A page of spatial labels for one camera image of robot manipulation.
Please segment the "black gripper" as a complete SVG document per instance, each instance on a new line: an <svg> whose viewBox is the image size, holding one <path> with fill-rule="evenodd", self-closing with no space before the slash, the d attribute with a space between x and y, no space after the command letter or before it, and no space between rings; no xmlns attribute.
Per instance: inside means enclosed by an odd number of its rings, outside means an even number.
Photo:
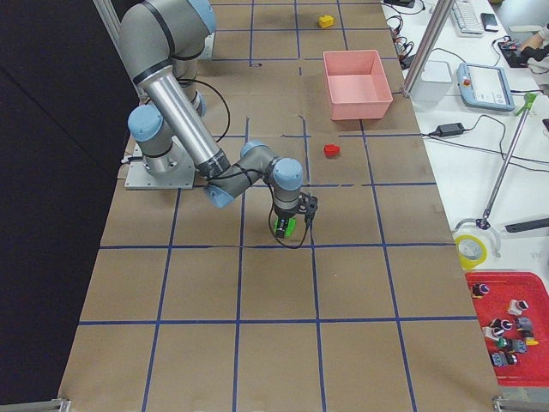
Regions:
<svg viewBox="0 0 549 412"><path fill-rule="evenodd" d="M277 239L284 239L286 237L287 221L289 221L299 212L299 207L295 206L290 209L283 209L275 205L274 212L277 216L274 227L274 235Z"/></svg>

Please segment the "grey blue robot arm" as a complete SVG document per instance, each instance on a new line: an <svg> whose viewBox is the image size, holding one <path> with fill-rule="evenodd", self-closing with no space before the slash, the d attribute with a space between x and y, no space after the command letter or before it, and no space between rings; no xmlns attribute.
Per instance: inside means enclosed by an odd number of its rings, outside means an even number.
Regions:
<svg viewBox="0 0 549 412"><path fill-rule="evenodd" d="M170 131L208 181L205 191L218 208L263 179L271 190L270 213L277 217L268 223L269 229L283 239L296 214L311 223L316 207L315 199L301 191L301 164L259 141L247 142L239 161L231 163L176 77L174 65L196 60L215 30L215 14L207 1L142 1L125 13L121 60L132 82L151 100L130 114L128 126L147 157L167 154Z"/></svg>

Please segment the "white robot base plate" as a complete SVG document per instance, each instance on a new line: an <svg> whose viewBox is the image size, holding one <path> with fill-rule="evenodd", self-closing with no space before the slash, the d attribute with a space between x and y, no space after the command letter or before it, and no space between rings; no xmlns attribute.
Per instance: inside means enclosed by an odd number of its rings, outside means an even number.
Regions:
<svg viewBox="0 0 549 412"><path fill-rule="evenodd" d="M177 139L172 140L171 150L158 158L145 156L135 144L128 166L128 190L189 190L194 185L195 165Z"/></svg>

